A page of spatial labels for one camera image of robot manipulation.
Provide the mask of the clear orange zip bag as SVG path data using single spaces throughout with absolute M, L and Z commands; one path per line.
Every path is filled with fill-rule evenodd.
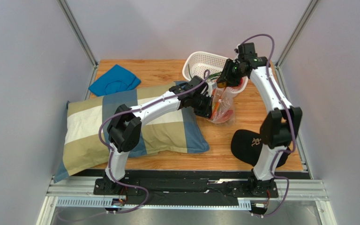
M 235 109 L 233 103 L 233 95 L 227 88 L 216 88 L 213 93 L 213 102 L 212 102 L 212 117 L 209 119 L 210 122 L 215 118 L 215 115 L 218 113 L 225 113 L 228 110 L 233 110 L 233 117 L 227 122 L 231 121 L 235 117 Z

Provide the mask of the fake brown potato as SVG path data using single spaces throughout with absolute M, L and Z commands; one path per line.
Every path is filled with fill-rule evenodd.
M 217 87 L 218 88 L 226 88 L 227 87 L 227 82 L 226 81 L 217 82 Z

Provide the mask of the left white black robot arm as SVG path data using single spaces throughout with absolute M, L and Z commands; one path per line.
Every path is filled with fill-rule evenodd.
M 208 95 L 207 80 L 195 76 L 147 103 L 132 107 L 120 105 L 115 114 L 101 124 L 101 128 L 107 127 L 108 138 L 102 143 L 110 152 L 105 173 L 111 182 L 120 183 L 124 178 L 129 153 L 138 145 L 141 129 L 148 123 L 187 107 L 192 107 L 198 116 L 211 117 L 212 96 Z

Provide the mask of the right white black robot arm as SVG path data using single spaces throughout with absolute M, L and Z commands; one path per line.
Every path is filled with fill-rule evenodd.
M 257 55 L 254 43 L 239 44 L 235 52 L 236 58 L 226 60 L 216 83 L 218 88 L 235 87 L 247 77 L 263 99 L 267 116 L 260 128 L 262 150 L 248 179 L 250 190 L 258 191 L 272 186 L 278 161 L 283 153 L 289 153 L 288 147 L 297 136 L 302 110 L 286 99 L 270 60 Z

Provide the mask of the checked blue beige pillow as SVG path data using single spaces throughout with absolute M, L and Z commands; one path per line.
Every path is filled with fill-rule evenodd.
M 112 116 L 118 106 L 142 105 L 179 83 L 174 81 L 69 103 L 62 162 L 53 181 L 59 182 L 108 161 L 109 149 L 100 142 L 98 131 L 102 122 Z M 143 157 L 165 150 L 199 154 L 209 149 L 209 144 L 197 125 L 193 109 L 189 107 L 165 114 L 144 126 L 140 141 L 130 151 L 129 157 Z

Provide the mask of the fake green onion stalk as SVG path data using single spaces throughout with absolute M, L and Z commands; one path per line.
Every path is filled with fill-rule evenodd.
M 217 67 L 207 66 L 205 64 L 194 64 L 193 66 L 187 65 L 186 74 L 189 76 L 189 80 L 197 76 L 204 80 L 206 77 L 209 81 L 214 81 L 219 77 L 221 71 Z

